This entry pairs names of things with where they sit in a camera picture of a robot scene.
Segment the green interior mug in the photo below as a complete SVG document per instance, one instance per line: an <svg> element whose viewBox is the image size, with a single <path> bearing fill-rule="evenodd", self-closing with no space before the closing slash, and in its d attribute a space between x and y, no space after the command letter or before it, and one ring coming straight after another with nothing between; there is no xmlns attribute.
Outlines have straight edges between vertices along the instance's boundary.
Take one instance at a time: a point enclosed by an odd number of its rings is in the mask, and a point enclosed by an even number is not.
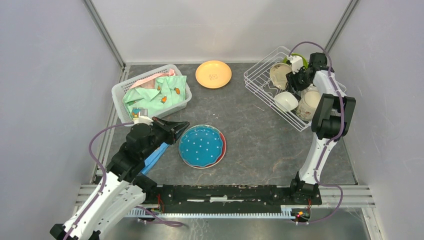
<svg viewBox="0 0 424 240"><path fill-rule="evenodd" d="M317 91L308 91L301 98L295 114L299 119L305 122L310 122L316 112L318 104L321 100L321 95Z"/></svg>

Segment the cream floral plate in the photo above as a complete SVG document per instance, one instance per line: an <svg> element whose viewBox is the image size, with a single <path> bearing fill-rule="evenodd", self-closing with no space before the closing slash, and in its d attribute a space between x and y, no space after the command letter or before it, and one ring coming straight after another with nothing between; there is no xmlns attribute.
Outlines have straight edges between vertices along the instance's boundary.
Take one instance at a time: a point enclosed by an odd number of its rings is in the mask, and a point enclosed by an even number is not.
<svg viewBox="0 0 424 240"><path fill-rule="evenodd" d="M269 78L272 84L281 89L286 90L288 86L287 74L292 72L292 67L286 63L276 63L269 70Z"/></svg>

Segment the white round bowl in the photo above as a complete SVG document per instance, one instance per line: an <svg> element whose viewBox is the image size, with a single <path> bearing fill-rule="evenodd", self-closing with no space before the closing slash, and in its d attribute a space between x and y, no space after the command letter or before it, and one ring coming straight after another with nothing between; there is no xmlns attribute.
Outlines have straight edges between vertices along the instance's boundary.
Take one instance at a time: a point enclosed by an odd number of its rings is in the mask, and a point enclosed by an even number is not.
<svg viewBox="0 0 424 240"><path fill-rule="evenodd" d="M306 93L308 92L318 92L318 88L316 86L314 86L313 84L309 85L307 88L305 88L304 90L302 90L301 93L301 98L303 98L305 96Z"/></svg>

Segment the lime green plate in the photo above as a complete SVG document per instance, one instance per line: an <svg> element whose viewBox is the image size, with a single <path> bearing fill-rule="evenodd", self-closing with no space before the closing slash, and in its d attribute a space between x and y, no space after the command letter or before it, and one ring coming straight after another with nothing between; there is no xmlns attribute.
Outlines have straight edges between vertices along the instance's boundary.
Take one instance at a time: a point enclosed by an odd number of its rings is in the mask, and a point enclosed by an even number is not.
<svg viewBox="0 0 424 240"><path fill-rule="evenodd" d="M301 57L302 58L302 62L303 62L303 66L307 69L308 68L308 65L309 65L309 62L307 61L307 59L303 56L303 55L301 55L301 54L298 54L298 53L292 53L292 55L293 56L299 56L299 57ZM282 63L284 63L284 64L288 64L288 59L287 59L287 57L285 57L283 60L282 60Z"/></svg>

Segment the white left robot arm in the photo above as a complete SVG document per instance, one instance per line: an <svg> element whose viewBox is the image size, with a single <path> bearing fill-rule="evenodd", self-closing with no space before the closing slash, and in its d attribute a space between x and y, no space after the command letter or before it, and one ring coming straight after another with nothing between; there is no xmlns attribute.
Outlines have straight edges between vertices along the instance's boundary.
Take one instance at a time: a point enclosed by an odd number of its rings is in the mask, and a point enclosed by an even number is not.
<svg viewBox="0 0 424 240"><path fill-rule="evenodd" d="M126 214L141 203L157 198L157 183L142 174L146 160L163 144L173 145L188 121L166 121L140 116L129 123L125 142L107 166L100 164L102 178L81 208L65 223L49 231L56 240L102 240Z"/></svg>

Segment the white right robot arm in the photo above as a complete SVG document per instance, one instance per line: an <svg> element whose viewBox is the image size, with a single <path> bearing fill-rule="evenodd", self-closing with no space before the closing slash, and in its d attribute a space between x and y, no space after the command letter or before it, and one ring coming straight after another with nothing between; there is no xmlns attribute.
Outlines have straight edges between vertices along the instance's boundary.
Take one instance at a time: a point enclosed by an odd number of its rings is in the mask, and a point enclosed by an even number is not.
<svg viewBox="0 0 424 240"><path fill-rule="evenodd" d="M290 183L289 199L302 204L319 196L319 180L325 162L341 137L350 127L356 100L347 96L335 80L332 61L325 53L312 53L308 67L298 55L288 55L291 72L286 74L289 86L296 92L310 85L317 88L317 106L311 119L313 139L301 169Z"/></svg>

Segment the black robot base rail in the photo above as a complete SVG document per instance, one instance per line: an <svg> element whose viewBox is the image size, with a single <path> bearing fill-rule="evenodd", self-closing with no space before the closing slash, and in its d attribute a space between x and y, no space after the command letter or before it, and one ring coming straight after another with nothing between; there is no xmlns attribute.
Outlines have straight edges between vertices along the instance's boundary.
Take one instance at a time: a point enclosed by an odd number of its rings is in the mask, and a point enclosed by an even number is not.
<svg viewBox="0 0 424 240"><path fill-rule="evenodd" d="M290 185L159 185L143 205L163 207L165 214L271 214L282 206L322 204L318 184L295 176Z"/></svg>

